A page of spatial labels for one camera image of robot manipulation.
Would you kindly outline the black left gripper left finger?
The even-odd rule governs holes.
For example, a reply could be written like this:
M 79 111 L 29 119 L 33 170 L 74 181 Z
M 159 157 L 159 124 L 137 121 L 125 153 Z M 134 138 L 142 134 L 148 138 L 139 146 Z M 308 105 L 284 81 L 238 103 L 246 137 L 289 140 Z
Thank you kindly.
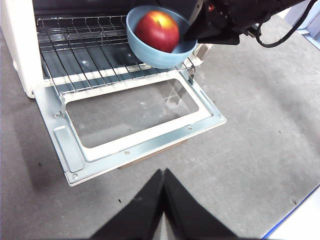
M 91 240 L 151 240 L 163 212 L 164 175 L 158 169 L 134 198 L 106 224 Z

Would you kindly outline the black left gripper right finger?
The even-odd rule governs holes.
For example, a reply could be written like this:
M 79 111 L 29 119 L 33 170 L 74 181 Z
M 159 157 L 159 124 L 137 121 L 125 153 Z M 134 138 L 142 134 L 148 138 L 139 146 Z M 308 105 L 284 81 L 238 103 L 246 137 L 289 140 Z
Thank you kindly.
M 235 240 L 237 235 L 206 210 L 176 176 L 163 173 L 164 212 L 179 240 Z

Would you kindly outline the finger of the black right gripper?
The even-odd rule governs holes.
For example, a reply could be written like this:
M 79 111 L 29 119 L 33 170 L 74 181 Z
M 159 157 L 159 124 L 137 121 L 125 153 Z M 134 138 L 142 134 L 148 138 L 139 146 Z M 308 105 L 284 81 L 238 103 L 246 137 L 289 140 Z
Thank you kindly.
M 240 43 L 240 37 L 237 33 L 227 31 L 219 35 L 199 38 L 197 42 L 199 44 L 238 45 Z
M 219 35 L 228 25 L 227 3 L 227 0 L 202 0 L 184 38 L 205 39 Z

